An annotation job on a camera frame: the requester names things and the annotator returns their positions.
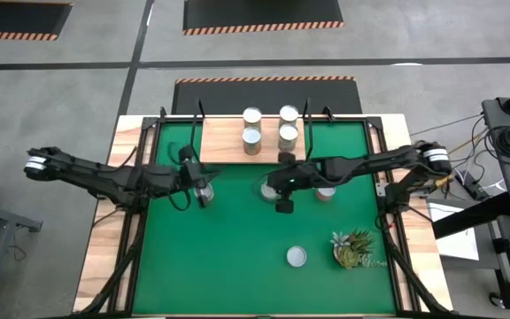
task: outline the succulent plant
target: succulent plant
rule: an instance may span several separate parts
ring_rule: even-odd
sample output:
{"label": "succulent plant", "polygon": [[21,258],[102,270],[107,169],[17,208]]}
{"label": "succulent plant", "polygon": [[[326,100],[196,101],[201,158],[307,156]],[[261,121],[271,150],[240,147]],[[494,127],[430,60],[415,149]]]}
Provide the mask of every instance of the succulent plant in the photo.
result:
{"label": "succulent plant", "polygon": [[354,252],[348,245],[339,247],[337,250],[337,261],[346,269],[359,265],[359,253]]}
{"label": "succulent plant", "polygon": [[363,253],[359,256],[359,264],[365,268],[387,267],[387,261],[371,261],[371,254]]}
{"label": "succulent plant", "polygon": [[334,234],[334,237],[329,242],[334,244],[334,248],[350,245],[349,235],[344,235],[341,231],[339,234],[335,232],[332,232],[332,234]]}
{"label": "succulent plant", "polygon": [[349,238],[350,247],[352,250],[359,254],[370,254],[369,250],[374,240],[369,236],[368,230],[357,231],[354,230]]}

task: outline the can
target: can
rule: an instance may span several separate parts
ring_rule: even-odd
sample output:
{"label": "can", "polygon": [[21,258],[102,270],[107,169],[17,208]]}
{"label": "can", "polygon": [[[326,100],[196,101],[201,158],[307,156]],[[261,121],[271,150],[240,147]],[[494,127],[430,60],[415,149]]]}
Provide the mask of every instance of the can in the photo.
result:
{"label": "can", "polygon": [[291,152],[297,146],[298,128],[292,124],[284,124],[279,128],[279,150]]}
{"label": "can", "polygon": [[292,105],[285,105],[281,107],[281,111],[279,111],[279,127],[284,124],[292,124],[297,125],[298,119],[298,109]]}
{"label": "can", "polygon": [[257,107],[248,107],[243,110],[243,127],[256,128],[261,131],[261,110]]}
{"label": "can", "polygon": [[213,187],[211,183],[208,183],[204,188],[195,188],[194,196],[196,198],[204,197],[204,204],[209,204],[213,199]]}
{"label": "can", "polygon": [[318,197],[321,201],[329,201],[336,194],[336,187],[332,188],[319,188],[316,189],[316,197]]}
{"label": "can", "polygon": [[243,129],[243,151],[248,155],[261,151],[261,131],[256,128]]}
{"label": "can", "polygon": [[263,195],[263,198],[268,201],[276,201],[279,198],[279,194],[276,193],[274,188],[267,185],[267,182],[264,182],[261,185],[261,195]]}

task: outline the green mat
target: green mat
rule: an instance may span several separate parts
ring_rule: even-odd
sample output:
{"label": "green mat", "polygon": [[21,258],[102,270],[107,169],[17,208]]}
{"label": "green mat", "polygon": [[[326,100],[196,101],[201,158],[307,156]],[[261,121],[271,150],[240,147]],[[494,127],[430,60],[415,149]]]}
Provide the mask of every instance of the green mat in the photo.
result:
{"label": "green mat", "polygon": [[[313,156],[367,154],[361,123],[314,123],[313,130]],[[158,162],[170,164],[168,143],[185,145],[189,134],[188,123],[164,124]],[[197,128],[197,151],[200,137]],[[394,314],[389,270],[341,268],[329,242],[332,231],[372,230],[373,259],[385,261],[371,176],[337,187],[327,203],[313,191],[298,191],[295,213],[279,214],[252,191],[277,167],[218,166],[222,173],[206,209],[193,202],[179,212],[167,198],[151,201],[134,314]],[[184,205],[184,196],[174,198]],[[286,261],[293,245],[306,250],[301,268]]]}

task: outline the black floor mat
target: black floor mat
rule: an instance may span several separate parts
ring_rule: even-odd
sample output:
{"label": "black floor mat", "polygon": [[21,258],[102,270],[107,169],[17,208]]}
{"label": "black floor mat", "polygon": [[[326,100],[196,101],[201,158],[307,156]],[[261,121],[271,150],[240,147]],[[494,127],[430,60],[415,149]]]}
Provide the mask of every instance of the black floor mat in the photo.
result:
{"label": "black floor mat", "polygon": [[0,2],[0,40],[54,41],[72,4]]}
{"label": "black floor mat", "polygon": [[188,0],[185,35],[343,27],[337,0]]}
{"label": "black floor mat", "polygon": [[241,114],[249,106],[278,114],[283,105],[302,112],[307,97],[312,114],[321,113],[324,106],[334,114],[362,113],[351,76],[273,76],[180,79],[174,85],[172,114],[199,113],[198,99],[208,114]]}

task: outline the white paper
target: white paper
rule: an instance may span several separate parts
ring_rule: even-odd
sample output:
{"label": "white paper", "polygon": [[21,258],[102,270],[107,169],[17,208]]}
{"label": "white paper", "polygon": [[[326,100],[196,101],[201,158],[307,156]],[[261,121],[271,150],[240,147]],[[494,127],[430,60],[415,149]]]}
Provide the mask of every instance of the white paper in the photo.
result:
{"label": "white paper", "polygon": [[[429,214],[433,222],[441,220],[453,212],[461,212],[463,208],[454,206],[439,205],[429,203]],[[473,228],[463,230],[448,237],[440,238],[436,241],[438,251],[443,256],[458,257],[479,261],[477,253],[477,243],[475,241],[475,232]]]}

